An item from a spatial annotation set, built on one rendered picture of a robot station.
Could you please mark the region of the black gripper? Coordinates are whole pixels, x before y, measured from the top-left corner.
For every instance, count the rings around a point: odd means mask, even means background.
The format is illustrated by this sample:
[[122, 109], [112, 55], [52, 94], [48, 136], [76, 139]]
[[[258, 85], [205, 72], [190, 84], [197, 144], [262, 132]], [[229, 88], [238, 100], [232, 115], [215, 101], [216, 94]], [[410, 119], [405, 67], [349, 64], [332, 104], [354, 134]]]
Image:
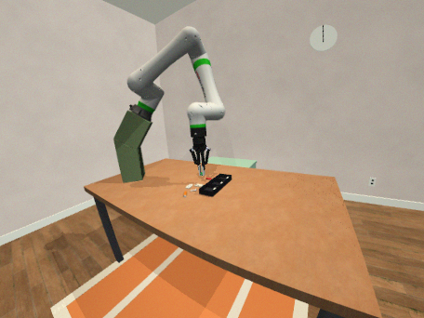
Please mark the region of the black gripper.
[[[211, 149], [206, 147], [205, 137], [200, 138], [200, 139], [192, 139], [192, 142], [193, 142], [193, 146], [190, 149], [190, 152], [192, 153], [192, 159], [194, 161], [194, 164], [198, 165], [199, 176], [201, 176], [202, 171], [203, 171], [203, 176], [204, 176], [205, 175], [205, 165], [208, 162], [208, 155], [209, 155], [209, 152], [210, 152]], [[196, 145], [196, 144], [198, 144], [198, 145]], [[206, 155], [204, 155], [205, 149], [206, 149]], [[197, 159], [196, 159], [194, 151], [196, 151]], [[201, 165], [200, 165], [201, 164], [200, 153], [201, 153], [201, 159], [202, 159], [202, 170], [201, 170]]]

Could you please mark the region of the black rack of bins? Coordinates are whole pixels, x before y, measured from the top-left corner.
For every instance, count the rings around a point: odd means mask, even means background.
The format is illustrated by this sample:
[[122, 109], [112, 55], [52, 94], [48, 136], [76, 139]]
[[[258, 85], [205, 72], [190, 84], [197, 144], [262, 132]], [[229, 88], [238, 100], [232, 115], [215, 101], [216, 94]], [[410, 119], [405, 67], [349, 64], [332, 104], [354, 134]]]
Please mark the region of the black rack of bins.
[[232, 180], [232, 175], [218, 174], [204, 186], [199, 188], [199, 194], [213, 197]]

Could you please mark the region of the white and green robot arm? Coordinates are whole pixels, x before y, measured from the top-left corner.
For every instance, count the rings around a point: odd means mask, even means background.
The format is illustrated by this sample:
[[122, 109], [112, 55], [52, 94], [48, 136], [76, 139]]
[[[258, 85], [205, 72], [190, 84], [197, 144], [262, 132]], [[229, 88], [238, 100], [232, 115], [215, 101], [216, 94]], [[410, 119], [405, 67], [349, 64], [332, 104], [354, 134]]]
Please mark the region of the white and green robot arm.
[[140, 96], [138, 105], [130, 104], [129, 110], [151, 122], [150, 117], [165, 94], [154, 80], [187, 53], [205, 96], [205, 103], [192, 103], [187, 110], [191, 137], [200, 139], [206, 136], [205, 121], [220, 120], [225, 115], [225, 108], [219, 97], [200, 34], [193, 27], [183, 28], [159, 53], [128, 76], [129, 89]]

